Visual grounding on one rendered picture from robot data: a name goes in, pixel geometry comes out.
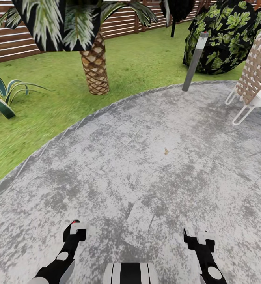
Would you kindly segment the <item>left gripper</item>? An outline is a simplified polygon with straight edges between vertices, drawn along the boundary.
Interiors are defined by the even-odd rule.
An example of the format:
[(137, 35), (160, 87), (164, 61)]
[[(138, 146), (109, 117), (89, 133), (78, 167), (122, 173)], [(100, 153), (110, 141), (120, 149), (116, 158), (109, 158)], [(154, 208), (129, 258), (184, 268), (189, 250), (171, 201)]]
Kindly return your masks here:
[(80, 241), (86, 240), (86, 229), (79, 229), (75, 235), (70, 235), (70, 230), (66, 229), (63, 232), (63, 242), (73, 241), (78, 246)]

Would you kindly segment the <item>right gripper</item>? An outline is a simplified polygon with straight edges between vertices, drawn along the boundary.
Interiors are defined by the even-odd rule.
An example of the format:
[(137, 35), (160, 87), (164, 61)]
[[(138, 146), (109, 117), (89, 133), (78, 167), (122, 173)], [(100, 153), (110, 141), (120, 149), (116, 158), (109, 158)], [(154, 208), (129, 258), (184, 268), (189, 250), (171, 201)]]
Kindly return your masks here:
[(197, 257), (199, 254), (205, 252), (211, 255), (214, 252), (214, 242), (213, 240), (206, 240), (205, 245), (200, 245), (196, 237), (187, 236), (187, 233), (184, 231), (184, 242), (188, 243), (188, 248), (190, 250), (196, 251)]

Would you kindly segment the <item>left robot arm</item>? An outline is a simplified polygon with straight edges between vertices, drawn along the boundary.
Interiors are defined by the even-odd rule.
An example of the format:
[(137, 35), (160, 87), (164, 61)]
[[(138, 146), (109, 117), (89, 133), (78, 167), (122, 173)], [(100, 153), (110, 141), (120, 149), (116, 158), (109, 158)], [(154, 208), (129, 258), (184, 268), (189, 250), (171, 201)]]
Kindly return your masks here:
[(86, 229), (90, 223), (72, 223), (70, 230), (63, 232), (63, 242), (65, 243), (56, 259), (47, 267), (42, 267), (35, 278), (27, 284), (65, 284), (72, 274), (75, 266), (73, 259), (76, 248), (80, 241), (86, 240)]

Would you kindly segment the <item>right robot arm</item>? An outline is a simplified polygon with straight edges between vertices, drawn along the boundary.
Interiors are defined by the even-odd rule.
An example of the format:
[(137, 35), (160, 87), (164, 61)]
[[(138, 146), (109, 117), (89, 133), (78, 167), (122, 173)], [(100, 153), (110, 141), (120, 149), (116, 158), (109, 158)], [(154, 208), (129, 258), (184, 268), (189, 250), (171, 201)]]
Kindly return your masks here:
[(216, 265), (211, 253), (214, 252), (215, 240), (219, 239), (219, 235), (215, 232), (197, 231), (198, 237), (187, 236), (184, 231), (184, 242), (188, 243), (190, 250), (196, 251), (201, 270), (201, 284), (227, 284), (224, 277)]

